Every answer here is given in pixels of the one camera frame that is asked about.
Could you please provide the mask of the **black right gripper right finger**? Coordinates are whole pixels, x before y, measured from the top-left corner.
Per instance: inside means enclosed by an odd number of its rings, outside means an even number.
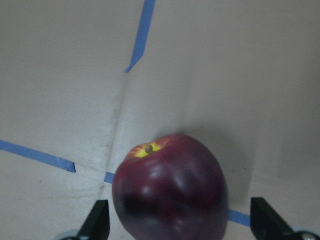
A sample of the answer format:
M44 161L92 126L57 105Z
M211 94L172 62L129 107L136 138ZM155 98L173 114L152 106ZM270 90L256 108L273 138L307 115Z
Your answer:
M295 234L263 197L250 199L250 230L256 240L288 240Z

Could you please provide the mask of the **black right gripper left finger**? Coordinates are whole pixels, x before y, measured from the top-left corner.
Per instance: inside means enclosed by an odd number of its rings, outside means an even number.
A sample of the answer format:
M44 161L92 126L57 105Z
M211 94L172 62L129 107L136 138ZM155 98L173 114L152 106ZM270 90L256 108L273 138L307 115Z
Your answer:
M109 202L107 199L97 200L76 237L78 240L107 240L109 234Z

